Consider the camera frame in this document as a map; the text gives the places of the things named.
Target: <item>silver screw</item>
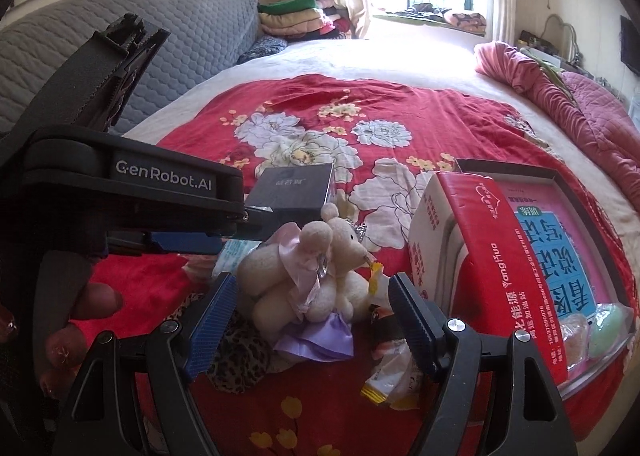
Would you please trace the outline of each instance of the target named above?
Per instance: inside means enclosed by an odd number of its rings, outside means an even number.
[[[529,342],[531,340],[531,334],[528,331],[517,330],[516,339],[518,339],[520,342]]]
[[[447,322],[447,327],[449,327],[451,331],[462,331],[466,328],[466,324],[460,321],[460,319],[450,319],[449,322]]]
[[[160,325],[160,331],[162,333],[173,333],[178,329],[178,323],[175,321],[164,321]]]
[[[103,331],[97,337],[98,343],[100,344],[110,343],[111,339],[113,339],[113,333],[111,333],[110,331]]]

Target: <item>black box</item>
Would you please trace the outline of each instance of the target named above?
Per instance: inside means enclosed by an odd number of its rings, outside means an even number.
[[[321,220],[322,205],[335,199],[334,166],[330,163],[268,167],[244,204],[270,207],[280,225],[293,221],[302,228]]]

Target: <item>stuffed animal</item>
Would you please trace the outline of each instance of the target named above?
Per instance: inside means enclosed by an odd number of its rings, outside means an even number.
[[[337,311],[352,323],[367,316],[369,283],[354,270],[374,258],[334,204],[325,204],[321,216],[302,230],[283,225],[238,266],[239,288],[254,298],[252,319],[269,342],[303,318],[319,323]]]

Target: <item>finger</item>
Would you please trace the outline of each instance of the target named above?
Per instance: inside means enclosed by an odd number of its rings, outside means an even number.
[[[84,334],[75,324],[52,333],[45,343],[47,359],[54,368],[79,366],[87,353]]]
[[[0,343],[9,342],[18,334],[14,314],[0,305]]]
[[[71,389],[77,373],[77,368],[51,368],[40,377],[40,389],[49,398],[61,400]]]
[[[71,311],[71,318],[78,321],[106,319],[122,308],[122,294],[104,283],[89,283]]]

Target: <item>white bed sheet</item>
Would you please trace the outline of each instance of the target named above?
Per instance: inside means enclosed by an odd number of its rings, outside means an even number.
[[[593,193],[609,216],[640,281],[640,217],[613,181],[585,157],[546,114],[525,98],[474,70],[468,42],[375,42],[364,40],[300,43],[268,58],[254,59],[225,70],[133,128],[127,137],[156,144],[187,123],[213,97],[250,81],[323,74],[340,79],[373,78],[420,88],[459,90],[505,102],[516,108],[538,137],[562,157]],[[640,392],[638,351],[609,410],[591,435],[579,444],[581,456],[596,456],[613,436]]]

